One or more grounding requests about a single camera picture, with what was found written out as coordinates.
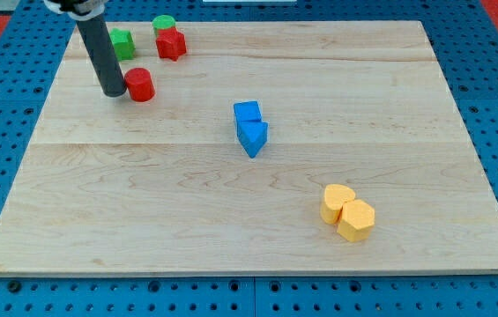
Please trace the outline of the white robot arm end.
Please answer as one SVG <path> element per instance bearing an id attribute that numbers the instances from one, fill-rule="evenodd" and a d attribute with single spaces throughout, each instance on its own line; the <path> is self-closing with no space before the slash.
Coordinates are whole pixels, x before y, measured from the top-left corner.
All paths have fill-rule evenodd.
<path id="1" fill-rule="evenodd" d="M 108 0 L 43 0 L 47 9 L 56 14 L 67 14 L 76 21 L 96 18 L 105 11 Z"/>

